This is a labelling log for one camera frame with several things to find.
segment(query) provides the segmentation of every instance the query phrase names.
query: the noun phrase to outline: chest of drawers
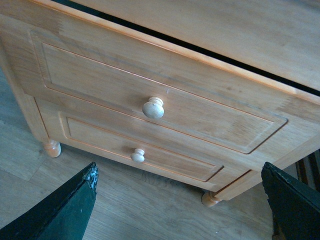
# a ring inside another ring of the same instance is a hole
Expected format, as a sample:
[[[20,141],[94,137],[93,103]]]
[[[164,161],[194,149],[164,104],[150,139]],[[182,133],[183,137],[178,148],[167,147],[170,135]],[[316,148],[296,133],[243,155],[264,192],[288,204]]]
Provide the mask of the chest of drawers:
[[[217,202],[258,184],[265,162],[285,168],[320,148],[314,53],[306,66],[254,39],[241,53],[251,42],[240,36],[233,54],[241,29],[219,25],[232,26],[237,16],[213,18],[220,31],[214,36],[199,23],[209,21],[206,6],[189,1],[61,2],[0,3],[1,66],[32,133],[53,157],[61,142],[209,190]],[[236,8],[205,3],[218,12]],[[179,30],[183,21],[192,24]],[[304,26],[312,32],[313,23]]]

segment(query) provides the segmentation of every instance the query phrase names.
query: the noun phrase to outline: drawer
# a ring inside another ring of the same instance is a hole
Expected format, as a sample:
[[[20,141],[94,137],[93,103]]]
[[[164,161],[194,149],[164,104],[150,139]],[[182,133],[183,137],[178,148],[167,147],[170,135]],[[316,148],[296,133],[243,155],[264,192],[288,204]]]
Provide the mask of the drawer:
[[[206,160],[202,160],[203,153],[198,153],[192,147],[185,152],[162,148],[163,145],[174,145],[174,142],[175,147],[179,148],[177,138],[181,137],[186,145],[199,143],[187,135],[181,136],[178,132],[162,129],[161,126],[155,128],[151,137],[141,134],[140,126],[148,127],[145,122],[120,112],[102,109],[101,112],[106,111],[113,120],[101,124],[90,115],[40,99],[36,102],[50,138],[136,168],[215,191],[248,171],[235,164],[223,164],[223,161],[213,157],[207,156]],[[164,133],[167,142],[165,139],[160,140],[158,133]],[[144,150],[144,162],[136,163],[131,160],[135,149]]]
[[[177,175],[206,182],[222,168],[221,165],[217,166],[169,152],[70,117],[66,117],[64,120],[66,123],[64,132],[67,133],[67,138],[103,149],[128,160],[135,149],[142,149],[145,152],[145,160],[141,164],[163,171],[170,171]]]
[[[164,116],[155,121],[157,124],[226,148],[248,154],[287,121],[244,104],[231,107],[130,72],[130,60],[118,68],[98,61],[98,55],[92,59],[93,53],[91,58],[84,56],[89,55],[89,49],[78,49],[77,54],[57,47],[61,41],[37,33],[32,37],[48,88],[109,108],[119,106],[142,119],[147,119],[142,112],[144,103],[158,97],[164,102]]]
[[[32,31],[42,79],[22,82],[25,92],[54,103],[60,101],[58,93],[67,94],[244,154],[252,152],[287,122],[285,117],[214,92],[199,95],[187,88],[187,82],[180,84],[181,78],[187,79],[186,72],[178,69],[173,74],[168,65],[158,72],[154,65],[146,66],[139,56],[158,58],[150,55],[157,52],[163,63],[189,66],[196,71],[193,75],[200,76],[200,71],[207,71],[207,76],[216,73],[221,81],[236,78],[235,75],[209,66],[204,68],[203,63],[159,47],[142,48],[140,45],[146,43],[125,35],[103,28],[98,31],[107,41],[103,45],[92,42],[91,46],[86,44],[89,39],[85,36],[72,40]],[[116,43],[123,48],[113,48]],[[164,102],[162,118],[144,116],[142,108],[150,97]]]

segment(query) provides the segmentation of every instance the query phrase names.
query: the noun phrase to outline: wooden dresser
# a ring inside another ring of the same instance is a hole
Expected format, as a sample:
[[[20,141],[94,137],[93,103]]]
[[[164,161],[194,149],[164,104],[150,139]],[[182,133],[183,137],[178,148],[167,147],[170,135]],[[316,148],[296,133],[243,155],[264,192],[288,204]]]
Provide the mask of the wooden dresser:
[[[320,148],[318,1],[74,2],[0,1],[1,67],[52,157],[61,142],[213,205]]]

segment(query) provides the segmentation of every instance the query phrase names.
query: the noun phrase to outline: wooden knob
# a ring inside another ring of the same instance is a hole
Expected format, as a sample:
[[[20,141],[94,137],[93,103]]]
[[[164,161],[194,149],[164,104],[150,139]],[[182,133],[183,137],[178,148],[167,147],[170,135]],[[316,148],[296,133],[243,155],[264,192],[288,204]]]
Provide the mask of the wooden knob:
[[[140,148],[136,148],[134,153],[131,154],[131,159],[136,163],[142,163],[145,160],[145,151]]]
[[[159,97],[153,96],[143,105],[142,112],[150,119],[160,119],[165,113],[163,105],[164,102]]]

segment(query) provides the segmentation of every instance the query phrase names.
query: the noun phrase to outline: dark green object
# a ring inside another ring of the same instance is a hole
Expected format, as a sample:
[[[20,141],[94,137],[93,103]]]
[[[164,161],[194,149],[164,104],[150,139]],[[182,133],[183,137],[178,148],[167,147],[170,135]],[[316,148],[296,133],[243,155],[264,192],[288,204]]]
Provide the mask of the dark green object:
[[[0,229],[1,240],[81,240],[96,201],[98,168],[92,162]]]
[[[268,202],[287,240],[320,240],[320,193],[269,162],[262,169]]]

